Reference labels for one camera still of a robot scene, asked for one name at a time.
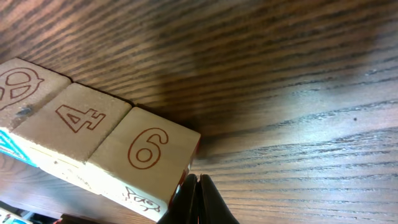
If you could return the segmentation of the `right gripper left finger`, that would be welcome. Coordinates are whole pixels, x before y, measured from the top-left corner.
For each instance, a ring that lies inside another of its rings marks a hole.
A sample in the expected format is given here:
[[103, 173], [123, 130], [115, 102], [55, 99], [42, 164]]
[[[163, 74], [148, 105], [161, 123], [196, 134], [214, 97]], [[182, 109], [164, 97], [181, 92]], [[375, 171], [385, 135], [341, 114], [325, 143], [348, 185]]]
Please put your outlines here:
[[175, 196], [172, 206], [157, 224], [197, 224], [198, 196], [196, 186], [198, 179], [195, 174], [189, 174]]

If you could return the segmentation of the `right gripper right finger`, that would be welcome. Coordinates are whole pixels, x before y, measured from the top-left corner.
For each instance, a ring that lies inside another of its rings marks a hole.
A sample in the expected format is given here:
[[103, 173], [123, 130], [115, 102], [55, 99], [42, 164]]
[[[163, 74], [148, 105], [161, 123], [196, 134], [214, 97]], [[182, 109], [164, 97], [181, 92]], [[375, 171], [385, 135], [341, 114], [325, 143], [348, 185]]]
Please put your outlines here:
[[198, 201], [198, 221], [200, 224], [239, 224], [211, 177], [207, 174], [200, 176]]

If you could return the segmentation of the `tan yellow letter block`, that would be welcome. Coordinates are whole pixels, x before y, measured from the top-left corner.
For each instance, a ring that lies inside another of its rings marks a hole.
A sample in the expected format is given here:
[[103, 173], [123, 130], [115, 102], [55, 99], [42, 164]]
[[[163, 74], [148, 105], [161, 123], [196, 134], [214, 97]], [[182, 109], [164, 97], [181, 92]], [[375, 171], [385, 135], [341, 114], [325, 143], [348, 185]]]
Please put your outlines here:
[[123, 100], [73, 83], [11, 135], [39, 168], [98, 194], [83, 169], [131, 108]]

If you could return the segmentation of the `blue picture block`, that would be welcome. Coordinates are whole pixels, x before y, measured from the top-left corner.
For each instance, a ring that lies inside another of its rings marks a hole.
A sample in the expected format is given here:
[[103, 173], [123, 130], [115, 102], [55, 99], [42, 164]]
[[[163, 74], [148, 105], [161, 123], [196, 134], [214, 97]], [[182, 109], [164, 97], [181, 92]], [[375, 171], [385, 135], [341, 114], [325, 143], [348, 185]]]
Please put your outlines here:
[[12, 133], [72, 81], [19, 58], [1, 64], [1, 152], [36, 166]]

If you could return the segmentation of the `white drawing block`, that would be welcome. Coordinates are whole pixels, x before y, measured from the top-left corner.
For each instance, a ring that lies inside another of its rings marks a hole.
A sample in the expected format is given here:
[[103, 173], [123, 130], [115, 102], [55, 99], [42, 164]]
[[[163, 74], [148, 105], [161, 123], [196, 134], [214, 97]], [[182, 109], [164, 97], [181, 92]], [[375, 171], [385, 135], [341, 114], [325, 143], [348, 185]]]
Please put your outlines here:
[[87, 181], [155, 222], [188, 173], [200, 133], [134, 107], [86, 162]]

